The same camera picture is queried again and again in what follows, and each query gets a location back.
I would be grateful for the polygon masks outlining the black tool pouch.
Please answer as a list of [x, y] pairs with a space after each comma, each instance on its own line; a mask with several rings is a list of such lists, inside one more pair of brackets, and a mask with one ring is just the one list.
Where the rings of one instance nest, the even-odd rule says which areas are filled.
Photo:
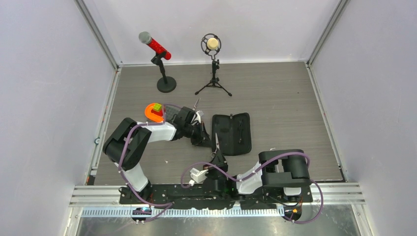
[[[239, 121], [243, 121], [242, 143], [239, 144]], [[212, 151], [215, 151], [215, 133], [224, 156], [237, 156], [252, 150], [249, 113], [213, 115], [211, 119]]]

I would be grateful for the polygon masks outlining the silver thinning scissors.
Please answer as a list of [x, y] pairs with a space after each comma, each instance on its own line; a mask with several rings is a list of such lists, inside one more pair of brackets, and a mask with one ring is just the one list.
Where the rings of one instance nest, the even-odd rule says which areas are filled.
[[211, 153], [212, 159], [215, 158], [218, 154], [220, 154], [220, 145], [218, 135], [215, 133], [215, 151]]

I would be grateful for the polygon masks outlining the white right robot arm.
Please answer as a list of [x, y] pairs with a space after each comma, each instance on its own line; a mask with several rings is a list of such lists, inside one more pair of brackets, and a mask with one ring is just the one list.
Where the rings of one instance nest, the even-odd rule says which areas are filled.
[[249, 171], [230, 177], [226, 161], [215, 158], [204, 166], [207, 173], [203, 191], [213, 197], [239, 199], [261, 190], [265, 196], [276, 194], [288, 202], [295, 202], [302, 198], [303, 189], [312, 183], [310, 162], [310, 157], [301, 149], [263, 151]]

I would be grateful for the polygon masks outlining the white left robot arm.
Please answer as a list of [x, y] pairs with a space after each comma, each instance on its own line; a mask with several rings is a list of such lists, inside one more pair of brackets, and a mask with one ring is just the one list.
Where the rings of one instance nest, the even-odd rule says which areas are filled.
[[197, 147], [211, 147], [201, 114], [192, 108], [176, 108], [163, 116], [161, 122], [136, 122], [125, 118], [106, 140], [104, 154], [117, 166], [132, 190], [138, 203], [146, 203], [151, 196], [150, 181], [140, 165], [141, 157], [149, 143], [176, 141], [189, 138]]

